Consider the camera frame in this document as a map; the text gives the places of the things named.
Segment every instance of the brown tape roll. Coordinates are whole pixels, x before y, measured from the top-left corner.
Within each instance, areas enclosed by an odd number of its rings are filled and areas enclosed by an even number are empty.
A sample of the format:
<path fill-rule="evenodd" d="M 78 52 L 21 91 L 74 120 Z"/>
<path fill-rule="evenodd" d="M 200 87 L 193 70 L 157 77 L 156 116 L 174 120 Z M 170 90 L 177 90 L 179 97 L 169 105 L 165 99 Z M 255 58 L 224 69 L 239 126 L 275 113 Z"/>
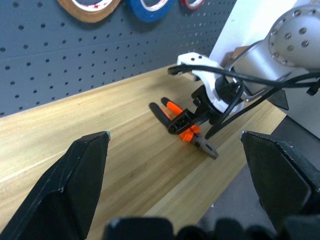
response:
<path fill-rule="evenodd" d="M 93 5 L 85 5 L 76 0 L 57 0 L 70 15 L 86 23 L 96 23 L 106 18 L 121 0 L 101 0 Z"/>

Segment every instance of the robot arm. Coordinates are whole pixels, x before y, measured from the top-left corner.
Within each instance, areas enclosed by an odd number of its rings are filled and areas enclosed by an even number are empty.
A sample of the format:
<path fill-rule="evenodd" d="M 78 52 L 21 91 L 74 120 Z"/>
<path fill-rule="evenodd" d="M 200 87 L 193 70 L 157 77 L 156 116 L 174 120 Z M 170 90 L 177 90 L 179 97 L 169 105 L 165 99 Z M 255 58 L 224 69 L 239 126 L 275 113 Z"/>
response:
<path fill-rule="evenodd" d="M 283 14 L 265 39 L 251 45 L 225 69 L 196 52 L 179 55 L 178 66 L 169 68 L 168 73 L 192 71 L 203 86 L 191 95 L 195 113 L 184 110 L 168 131 L 179 134 L 209 120 L 213 129 L 207 133 L 208 139 L 223 127 L 229 114 L 234 115 L 232 121 L 284 87 L 314 86 L 316 82 L 297 82 L 320 77 L 315 72 L 320 70 L 319 36 L 320 5 L 304 5 Z M 244 102 L 253 100 L 249 109 L 243 109 Z"/>

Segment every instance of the blue tape roll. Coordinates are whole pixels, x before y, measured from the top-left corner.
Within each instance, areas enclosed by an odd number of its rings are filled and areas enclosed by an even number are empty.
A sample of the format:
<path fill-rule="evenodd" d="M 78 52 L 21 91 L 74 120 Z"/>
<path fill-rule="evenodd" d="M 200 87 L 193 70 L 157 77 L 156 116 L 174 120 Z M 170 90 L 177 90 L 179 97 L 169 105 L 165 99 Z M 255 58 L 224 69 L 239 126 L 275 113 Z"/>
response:
<path fill-rule="evenodd" d="M 169 12 L 175 0 L 159 0 L 153 6 L 146 6 L 144 0 L 126 0 L 134 14 L 146 23 L 161 19 Z"/>

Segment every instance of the pliers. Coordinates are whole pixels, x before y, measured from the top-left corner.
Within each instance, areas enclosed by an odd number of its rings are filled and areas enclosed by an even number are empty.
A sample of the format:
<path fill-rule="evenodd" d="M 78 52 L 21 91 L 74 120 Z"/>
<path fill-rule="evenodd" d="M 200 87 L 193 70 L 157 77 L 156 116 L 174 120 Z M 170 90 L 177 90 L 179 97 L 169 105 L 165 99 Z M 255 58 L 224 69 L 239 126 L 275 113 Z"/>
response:
<path fill-rule="evenodd" d="M 170 101 L 168 98 L 161 98 L 161 102 L 165 105 L 174 115 L 179 115 L 183 112 L 182 108 L 175 104 L 173 101 Z M 165 126 L 168 127 L 171 123 L 172 117 L 166 113 L 158 104 L 151 102 L 149 107 L 156 118 Z M 200 134 L 200 127 L 193 125 L 184 132 L 179 134 L 180 138 L 184 142 L 189 142 L 194 144 L 197 148 L 202 149 L 210 157 L 216 159 L 219 154 L 216 149 L 205 139 L 204 136 Z"/>

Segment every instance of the tape roll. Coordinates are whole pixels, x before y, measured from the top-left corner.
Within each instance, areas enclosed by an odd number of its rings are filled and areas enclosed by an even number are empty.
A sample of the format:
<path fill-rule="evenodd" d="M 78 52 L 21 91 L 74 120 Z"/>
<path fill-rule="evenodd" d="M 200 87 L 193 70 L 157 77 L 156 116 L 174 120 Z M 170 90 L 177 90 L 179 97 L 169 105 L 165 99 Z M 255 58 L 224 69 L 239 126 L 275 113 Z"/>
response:
<path fill-rule="evenodd" d="M 101 0 L 93 5 L 85 5 L 76 0 L 57 0 L 70 15 L 86 23 L 96 23 L 106 18 L 121 0 Z"/>
<path fill-rule="evenodd" d="M 204 4 L 205 0 L 195 0 L 193 3 L 189 3 L 189 0 L 181 0 L 181 3 L 188 9 L 195 10 Z"/>
<path fill-rule="evenodd" d="M 147 6 L 144 0 L 126 0 L 134 14 L 142 21 L 151 23 L 161 19 L 169 12 L 175 0 L 160 0 L 153 6 Z"/>

